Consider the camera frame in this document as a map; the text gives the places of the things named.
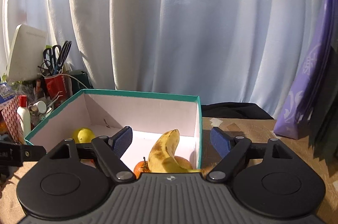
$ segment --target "white curtain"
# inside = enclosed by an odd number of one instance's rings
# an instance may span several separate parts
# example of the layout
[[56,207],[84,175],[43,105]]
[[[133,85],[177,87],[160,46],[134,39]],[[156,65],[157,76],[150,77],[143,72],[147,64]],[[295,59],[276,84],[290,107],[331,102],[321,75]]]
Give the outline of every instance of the white curtain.
[[0,0],[0,73],[15,28],[73,41],[69,62],[101,89],[254,102],[277,116],[321,0]]

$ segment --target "purple bag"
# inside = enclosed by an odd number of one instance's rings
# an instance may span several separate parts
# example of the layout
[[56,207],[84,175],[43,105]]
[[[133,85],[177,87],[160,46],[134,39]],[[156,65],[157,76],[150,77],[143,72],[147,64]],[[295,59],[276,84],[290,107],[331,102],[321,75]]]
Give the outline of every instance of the purple bag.
[[318,91],[327,62],[328,47],[331,45],[332,1],[322,2],[311,45],[277,118],[273,131],[275,134],[299,138],[298,122],[312,106],[310,103]]

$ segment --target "wooden table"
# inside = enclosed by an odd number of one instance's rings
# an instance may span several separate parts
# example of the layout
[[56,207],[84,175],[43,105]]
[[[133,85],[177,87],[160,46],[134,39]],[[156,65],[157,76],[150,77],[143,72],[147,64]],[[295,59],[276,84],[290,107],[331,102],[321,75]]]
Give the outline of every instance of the wooden table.
[[[272,133],[275,120],[248,120],[248,119],[216,119],[203,118],[203,155],[202,167],[221,160],[218,153],[210,145],[210,129],[218,126],[227,131],[231,136],[242,135],[250,138],[253,142],[266,143],[269,138],[274,138]],[[308,139],[292,140],[281,138],[295,153],[298,154],[309,166],[311,166],[324,180],[326,196],[321,204],[317,215],[328,224],[338,224],[338,161],[327,167],[324,161],[313,158],[313,152],[308,148]],[[250,164],[260,163],[260,160],[252,160]],[[24,217],[22,208],[16,198],[16,185],[18,178],[34,165],[27,162],[17,172],[0,192],[0,224],[16,224]]]
[[[204,164],[211,163],[214,158],[219,157],[217,152],[209,143],[209,131],[217,125],[222,130],[227,131],[231,136],[242,135],[250,138],[253,142],[266,143],[269,138],[275,138],[273,127],[275,120],[248,120],[248,119],[216,119],[203,118],[203,129],[205,131],[203,158]],[[324,180],[326,186],[325,199],[322,202],[317,216],[325,223],[338,224],[338,160],[335,160],[329,167],[325,161],[319,161],[313,158],[313,151],[308,147],[309,139],[305,137],[300,140],[293,140],[284,137],[277,137],[291,148],[300,158],[302,158],[312,169],[314,169]],[[250,164],[260,163],[259,160],[253,160]]]

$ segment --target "white bottle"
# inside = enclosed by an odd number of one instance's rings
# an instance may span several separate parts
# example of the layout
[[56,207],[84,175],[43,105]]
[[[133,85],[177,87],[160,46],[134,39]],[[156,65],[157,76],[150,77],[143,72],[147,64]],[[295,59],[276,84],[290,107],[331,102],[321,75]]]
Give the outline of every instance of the white bottle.
[[23,137],[26,137],[30,133],[30,113],[27,108],[27,96],[19,96],[19,107],[16,111],[23,133]]

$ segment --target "pen holder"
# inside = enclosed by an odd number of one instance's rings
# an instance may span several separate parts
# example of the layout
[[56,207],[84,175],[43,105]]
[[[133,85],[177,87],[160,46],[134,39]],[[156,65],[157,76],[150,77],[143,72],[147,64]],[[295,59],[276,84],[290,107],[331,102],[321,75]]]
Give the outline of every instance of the pen holder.
[[61,96],[54,104],[54,107],[57,108],[68,99],[68,92],[65,85],[64,76],[60,75],[52,78],[45,77],[45,82],[51,99],[58,95],[58,93]]

